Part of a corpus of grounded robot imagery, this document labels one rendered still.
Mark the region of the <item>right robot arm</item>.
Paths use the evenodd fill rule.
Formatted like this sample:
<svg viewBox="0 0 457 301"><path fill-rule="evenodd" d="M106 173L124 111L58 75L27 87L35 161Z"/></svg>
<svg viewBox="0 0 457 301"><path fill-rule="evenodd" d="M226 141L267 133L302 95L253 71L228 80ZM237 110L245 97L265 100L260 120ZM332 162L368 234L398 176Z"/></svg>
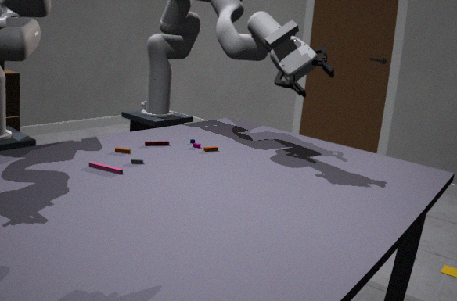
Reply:
<svg viewBox="0 0 457 301"><path fill-rule="evenodd" d="M51 0L0 0L0 61L23 61L38 47L41 30L36 20L45 17ZM0 141L12 137L6 130L5 73L0 66Z"/></svg>

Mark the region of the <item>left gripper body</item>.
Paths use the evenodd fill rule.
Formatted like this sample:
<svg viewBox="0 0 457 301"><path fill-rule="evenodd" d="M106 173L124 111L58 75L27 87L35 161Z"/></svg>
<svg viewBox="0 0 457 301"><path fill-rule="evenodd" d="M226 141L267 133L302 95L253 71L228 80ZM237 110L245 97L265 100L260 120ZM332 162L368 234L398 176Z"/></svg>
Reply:
<svg viewBox="0 0 457 301"><path fill-rule="evenodd" d="M284 73L283 76L294 74L295 81L316 68L312 65L312 61L317 57L315 51L294 36L272 49L270 56L277 69Z"/></svg>

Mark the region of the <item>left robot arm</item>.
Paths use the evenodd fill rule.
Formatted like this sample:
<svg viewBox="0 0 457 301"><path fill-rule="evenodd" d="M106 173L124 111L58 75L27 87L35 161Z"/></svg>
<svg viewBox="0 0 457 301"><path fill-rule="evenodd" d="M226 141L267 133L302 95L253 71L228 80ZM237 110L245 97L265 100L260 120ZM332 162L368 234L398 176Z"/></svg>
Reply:
<svg viewBox="0 0 457 301"><path fill-rule="evenodd" d="M232 23L243 15L242 0L198 1L212 4L219 18L216 27L218 41L231 59L261 61L272 49L299 31L293 20L281 27L266 12L257 12L247 23L251 35L238 34ZM200 32L200 18L189 11L191 5L192 0L168 0L160 20L160 30L165 34L154 34L147 41L146 102L145 106L141 104L144 116L174 115L170 111L172 68L168 60L186 58Z"/></svg>

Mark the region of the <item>orange rod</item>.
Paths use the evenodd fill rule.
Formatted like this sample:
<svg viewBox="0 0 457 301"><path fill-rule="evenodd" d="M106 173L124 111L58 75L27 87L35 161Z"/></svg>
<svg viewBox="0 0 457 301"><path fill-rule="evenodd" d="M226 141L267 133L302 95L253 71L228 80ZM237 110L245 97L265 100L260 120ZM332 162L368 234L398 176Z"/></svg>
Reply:
<svg viewBox="0 0 457 301"><path fill-rule="evenodd" d="M115 152L130 153L130 149L115 148Z"/></svg>
<svg viewBox="0 0 457 301"><path fill-rule="evenodd" d="M204 147L204 151L205 152L209 152L209 151L217 151L218 150L218 147L215 146L215 147Z"/></svg>

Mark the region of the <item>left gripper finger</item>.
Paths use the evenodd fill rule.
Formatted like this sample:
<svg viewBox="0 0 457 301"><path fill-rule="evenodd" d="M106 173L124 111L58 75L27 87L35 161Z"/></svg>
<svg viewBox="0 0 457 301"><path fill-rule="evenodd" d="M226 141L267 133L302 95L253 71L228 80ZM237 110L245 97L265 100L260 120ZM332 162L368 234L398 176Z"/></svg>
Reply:
<svg viewBox="0 0 457 301"><path fill-rule="evenodd" d="M294 89L294 91L298 95L302 95L304 98L306 97L305 90L295 81L295 76L294 74L289 75L289 80L288 81L281 81L284 73L279 70L274 82L275 85L282 86L283 88L291 88Z"/></svg>
<svg viewBox="0 0 457 301"><path fill-rule="evenodd" d="M334 77L334 69L327 63L327 52L326 47L312 48L317 54L322 53L322 57L317 56L313 61L312 65L322 66L323 70L331 77ZM318 61L318 62L317 62Z"/></svg>

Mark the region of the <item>pink rod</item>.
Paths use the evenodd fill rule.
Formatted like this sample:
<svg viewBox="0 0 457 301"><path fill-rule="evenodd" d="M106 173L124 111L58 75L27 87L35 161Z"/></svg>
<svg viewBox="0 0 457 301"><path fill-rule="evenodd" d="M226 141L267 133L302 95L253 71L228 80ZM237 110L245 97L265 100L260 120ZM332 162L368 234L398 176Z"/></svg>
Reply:
<svg viewBox="0 0 457 301"><path fill-rule="evenodd" d="M122 174L123 173L123 169L107 166L107 165L100 164L100 163L90 162L89 166L93 167L93 168L96 168L96 169L109 171L109 172L112 172L112 173L115 173L115 174Z"/></svg>

